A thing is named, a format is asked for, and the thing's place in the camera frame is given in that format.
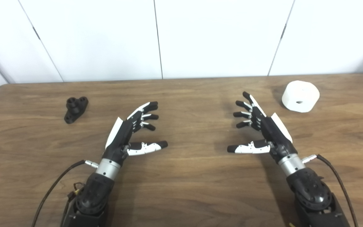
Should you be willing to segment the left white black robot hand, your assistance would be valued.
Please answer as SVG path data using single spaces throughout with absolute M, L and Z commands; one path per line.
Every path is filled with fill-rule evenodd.
M 126 120 L 117 118 L 105 145 L 105 152 L 102 158 L 113 161 L 120 166 L 128 156 L 137 156 L 152 153 L 167 148 L 167 141 L 157 141 L 150 143 L 130 142 L 133 134 L 146 128 L 155 131 L 156 127 L 147 123 L 146 120 L 159 118 L 158 115 L 149 112 L 158 109 L 158 102 L 147 102 L 135 109 Z

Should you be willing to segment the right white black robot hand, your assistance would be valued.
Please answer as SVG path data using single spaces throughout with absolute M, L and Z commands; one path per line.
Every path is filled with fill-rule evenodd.
M 236 128 L 251 127 L 261 132 L 263 139 L 246 144 L 229 145 L 227 151 L 235 154 L 263 154 L 269 153 L 276 163 L 283 158 L 298 154 L 294 148 L 291 135 L 276 113 L 267 116 L 255 98 L 242 93 L 247 102 L 236 101 L 236 105 L 244 108 L 245 112 L 234 112 L 234 117 L 246 120 L 236 124 Z

